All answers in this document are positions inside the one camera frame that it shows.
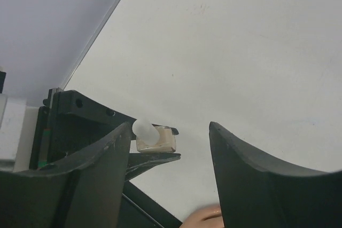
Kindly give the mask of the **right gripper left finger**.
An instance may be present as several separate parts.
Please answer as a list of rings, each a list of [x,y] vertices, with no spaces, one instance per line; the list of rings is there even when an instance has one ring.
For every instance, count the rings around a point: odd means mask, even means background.
[[[116,227],[130,142],[124,123],[39,170],[1,172],[1,227]]]

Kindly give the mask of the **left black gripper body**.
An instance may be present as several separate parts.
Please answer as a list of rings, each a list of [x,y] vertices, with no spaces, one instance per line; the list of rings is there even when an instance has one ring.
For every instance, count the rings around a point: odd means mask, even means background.
[[[38,109],[29,169],[40,169],[51,162],[49,160],[51,133],[58,113],[52,109],[58,109],[60,95],[65,92],[67,90],[61,88],[49,89],[48,97],[43,99],[43,106]]]

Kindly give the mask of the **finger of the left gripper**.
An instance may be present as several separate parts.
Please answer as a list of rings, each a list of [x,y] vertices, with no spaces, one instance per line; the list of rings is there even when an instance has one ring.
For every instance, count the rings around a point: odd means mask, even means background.
[[[135,118],[68,90],[53,95],[53,158],[62,159]]]
[[[126,153],[127,167],[125,182],[165,163],[181,159],[180,153]]]

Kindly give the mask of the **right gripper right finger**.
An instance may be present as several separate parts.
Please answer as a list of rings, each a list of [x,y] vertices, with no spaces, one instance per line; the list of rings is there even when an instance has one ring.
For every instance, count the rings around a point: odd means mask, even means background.
[[[341,172],[276,158],[209,124],[209,141],[226,227],[341,227]]]

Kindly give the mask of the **beige nail polish bottle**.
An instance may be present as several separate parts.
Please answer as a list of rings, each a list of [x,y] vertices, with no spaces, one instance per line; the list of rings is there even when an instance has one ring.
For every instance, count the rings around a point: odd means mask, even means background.
[[[132,131],[140,153],[176,152],[176,139],[171,127],[155,126],[146,119],[137,119],[132,125]]]

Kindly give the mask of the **person's hand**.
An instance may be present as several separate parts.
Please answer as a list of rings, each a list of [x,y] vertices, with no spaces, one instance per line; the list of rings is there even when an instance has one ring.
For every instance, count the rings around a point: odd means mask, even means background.
[[[203,207],[193,212],[180,228],[224,228],[219,204]]]

